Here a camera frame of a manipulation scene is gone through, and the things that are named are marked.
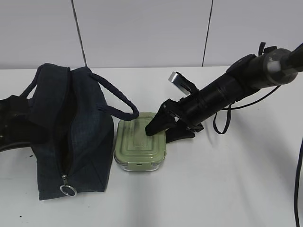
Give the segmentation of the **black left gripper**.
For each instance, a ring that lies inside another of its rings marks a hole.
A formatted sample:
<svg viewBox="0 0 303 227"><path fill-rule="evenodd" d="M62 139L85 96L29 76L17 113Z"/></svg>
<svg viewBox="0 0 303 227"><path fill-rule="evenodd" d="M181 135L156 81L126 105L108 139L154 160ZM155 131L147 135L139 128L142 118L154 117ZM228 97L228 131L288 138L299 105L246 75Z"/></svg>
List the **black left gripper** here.
<svg viewBox="0 0 303 227"><path fill-rule="evenodd" d="M28 120L28 99L11 95L0 101L0 150L45 143L45 128Z"/></svg>

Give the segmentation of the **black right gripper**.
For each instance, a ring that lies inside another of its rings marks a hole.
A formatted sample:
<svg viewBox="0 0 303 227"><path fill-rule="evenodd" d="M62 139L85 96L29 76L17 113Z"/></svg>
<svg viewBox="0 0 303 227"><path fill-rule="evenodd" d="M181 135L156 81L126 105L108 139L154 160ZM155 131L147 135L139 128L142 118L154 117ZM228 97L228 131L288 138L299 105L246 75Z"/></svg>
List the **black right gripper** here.
<svg viewBox="0 0 303 227"><path fill-rule="evenodd" d="M190 115L192 111L198 111L203 104L202 96L198 93L181 98L178 102L167 99L163 102L154 118L145 127L147 136L155 135L166 130L166 143L195 137L195 132L204 129L202 124L194 123Z"/></svg>

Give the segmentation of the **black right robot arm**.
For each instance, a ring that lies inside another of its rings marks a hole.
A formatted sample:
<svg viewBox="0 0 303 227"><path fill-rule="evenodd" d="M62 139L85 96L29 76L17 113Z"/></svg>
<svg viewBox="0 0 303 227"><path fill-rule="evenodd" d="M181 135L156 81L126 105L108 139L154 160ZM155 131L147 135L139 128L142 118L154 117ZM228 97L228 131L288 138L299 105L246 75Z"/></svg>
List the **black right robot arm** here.
<svg viewBox="0 0 303 227"><path fill-rule="evenodd" d="M205 88L199 90L194 83L181 73L173 72L170 82L179 88L186 97L179 101L171 99L163 102L150 123L145 127L148 136L165 131L166 142L194 138L203 130L202 122L218 111L226 110L227 118L223 131L225 134L231 121L232 105L263 88L273 87L294 81L303 70L303 46L293 51L276 46L266 47L262 42L258 54L248 54L237 60L227 71Z"/></svg>

